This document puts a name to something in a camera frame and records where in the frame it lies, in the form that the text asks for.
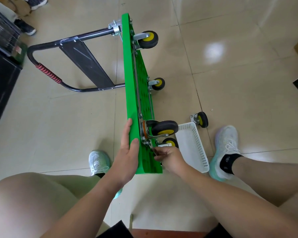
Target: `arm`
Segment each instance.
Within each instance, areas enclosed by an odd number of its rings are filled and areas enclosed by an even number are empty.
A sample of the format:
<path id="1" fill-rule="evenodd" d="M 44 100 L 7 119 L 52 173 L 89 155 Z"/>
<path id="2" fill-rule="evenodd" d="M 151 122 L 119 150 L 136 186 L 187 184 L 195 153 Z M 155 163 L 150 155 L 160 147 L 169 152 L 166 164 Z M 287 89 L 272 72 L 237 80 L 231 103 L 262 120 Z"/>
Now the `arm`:
<path id="1" fill-rule="evenodd" d="M 96 236 L 115 194 L 132 179 L 138 167 L 139 140 L 134 139 L 129 149 L 131 124 L 129 119 L 124 127 L 120 150 L 108 173 L 42 238 Z"/>
<path id="2" fill-rule="evenodd" d="M 298 223 L 276 206 L 234 186 L 213 180 L 189 166 L 175 147 L 158 147 L 161 161 L 199 194 L 233 237 L 298 237 Z"/>

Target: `caster wheel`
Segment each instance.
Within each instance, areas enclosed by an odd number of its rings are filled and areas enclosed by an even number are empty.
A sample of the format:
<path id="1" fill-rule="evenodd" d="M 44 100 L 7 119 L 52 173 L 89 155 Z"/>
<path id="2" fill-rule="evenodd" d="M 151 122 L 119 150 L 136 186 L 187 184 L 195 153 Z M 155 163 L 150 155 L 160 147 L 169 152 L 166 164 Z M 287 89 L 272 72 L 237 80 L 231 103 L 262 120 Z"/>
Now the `caster wheel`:
<path id="1" fill-rule="evenodd" d="M 149 33 L 149 37 L 139 39 L 138 44 L 143 49 L 153 48 L 158 44 L 158 34 L 154 31 L 145 31 L 143 33 Z"/>
<path id="2" fill-rule="evenodd" d="M 163 143 L 170 143 L 172 146 L 179 148 L 179 144 L 176 139 L 174 138 L 166 138 L 165 140 L 162 141 Z"/>
<path id="3" fill-rule="evenodd" d="M 165 82 L 165 80 L 163 78 L 156 78 L 155 80 L 157 80 L 159 83 L 158 84 L 155 84 L 155 85 L 152 85 L 152 88 L 154 90 L 159 91 L 159 90 L 161 90 L 161 89 L 163 89 L 165 87 L 166 82 Z"/>
<path id="4" fill-rule="evenodd" d="M 199 125 L 202 128 L 206 128 L 208 126 L 207 115 L 205 114 L 205 112 L 198 112 L 198 119 L 200 121 Z"/>
<path id="5" fill-rule="evenodd" d="M 151 133 L 153 136 L 168 134 L 172 135 L 178 132 L 179 126 L 175 121 L 167 120 L 155 124 L 151 128 Z"/>

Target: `red grip wrap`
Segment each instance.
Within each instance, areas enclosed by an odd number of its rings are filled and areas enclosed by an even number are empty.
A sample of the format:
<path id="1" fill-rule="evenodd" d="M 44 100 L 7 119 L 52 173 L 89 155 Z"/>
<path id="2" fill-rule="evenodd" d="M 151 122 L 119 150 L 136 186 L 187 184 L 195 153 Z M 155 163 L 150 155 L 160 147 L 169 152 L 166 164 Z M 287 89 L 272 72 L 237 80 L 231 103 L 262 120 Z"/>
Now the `red grip wrap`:
<path id="1" fill-rule="evenodd" d="M 49 70 L 47 67 L 45 67 L 43 64 L 39 63 L 36 65 L 36 68 L 39 69 L 41 72 L 49 76 L 51 79 L 53 79 L 55 82 L 60 83 L 62 82 L 62 79 L 60 79 L 58 76 L 56 76 L 51 70 Z"/>

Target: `black metal handle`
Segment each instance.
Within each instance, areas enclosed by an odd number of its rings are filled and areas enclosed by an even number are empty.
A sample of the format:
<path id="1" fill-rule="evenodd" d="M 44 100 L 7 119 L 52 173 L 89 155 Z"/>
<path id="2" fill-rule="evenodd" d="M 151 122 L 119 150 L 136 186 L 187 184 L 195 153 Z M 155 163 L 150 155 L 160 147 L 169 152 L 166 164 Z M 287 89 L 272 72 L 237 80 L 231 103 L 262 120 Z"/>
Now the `black metal handle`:
<path id="1" fill-rule="evenodd" d="M 82 88 L 81 89 L 81 88 L 71 87 L 71 86 L 67 85 L 66 83 L 64 83 L 62 81 L 62 79 L 60 79 L 51 70 L 49 70 L 43 64 L 39 63 L 33 56 L 33 52 L 35 52 L 35 51 L 60 47 L 63 43 L 71 42 L 71 41 L 74 41 L 74 40 L 84 41 L 84 40 L 88 40 L 88 39 L 92 39 L 92 38 L 96 38 L 96 37 L 101 37 L 101 36 L 105 36 L 105 35 L 110 35 L 110 34 L 115 34 L 115 31 L 113 30 L 113 28 L 111 28 L 111 29 L 103 28 L 103 29 L 96 30 L 96 31 L 93 31 L 93 32 L 84 33 L 84 34 L 81 34 L 81 35 L 78 35 L 78 36 L 72 36 L 72 37 L 68 37 L 68 38 L 53 41 L 53 42 L 47 42 L 47 43 L 33 45 L 33 46 L 30 46 L 28 48 L 27 55 L 28 55 L 29 60 L 40 71 L 42 71 L 44 74 L 46 74 L 48 77 L 53 79 L 55 82 L 61 84 L 63 87 L 65 87 L 69 90 L 76 91 L 76 92 L 94 92 L 94 91 L 100 91 L 100 90 L 104 90 L 104 89 L 111 89 L 111 88 L 102 88 L 102 89 L 99 89 L 99 88 Z M 123 87 L 123 86 L 124 86 L 124 84 L 117 84 L 117 85 L 115 85 L 115 88 Z"/>

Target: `green plastic platform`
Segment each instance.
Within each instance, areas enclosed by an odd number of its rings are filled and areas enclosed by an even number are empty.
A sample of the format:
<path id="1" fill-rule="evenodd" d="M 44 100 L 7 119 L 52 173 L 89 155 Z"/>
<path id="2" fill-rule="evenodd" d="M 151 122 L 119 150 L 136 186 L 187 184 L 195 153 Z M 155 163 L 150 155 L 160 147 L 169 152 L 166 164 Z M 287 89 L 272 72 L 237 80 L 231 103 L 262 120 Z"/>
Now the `green plastic platform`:
<path id="1" fill-rule="evenodd" d="M 137 97 L 137 82 L 136 73 L 140 94 L 141 113 L 144 120 L 154 119 L 153 106 L 151 94 L 148 90 L 148 74 L 144 61 L 141 56 L 140 50 L 135 51 L 135 62 L 132 48 L 132 37 L 135 34 L 132 27 L 129 14 L 122 15 L 122 28 L 123 28 L 123 48 L 124 48 L 124 74 L 126 83 L 126 101 L 127 101 L 127 118 L 132 119 L 132 126 L 129 133 L 130 142 L 138 138 L 139 156 L 138 156 L 138 169 L 136 174 L 145 173 L 162 173 L 160 162 L 154 160 L 154 152 L 150 147 L 141 142 L 140 124 L 139 123 L 139 110 L 138 110 L 138 97 Z M 152 145 L 156 146 L 156 141 L 151 140 Z"/>

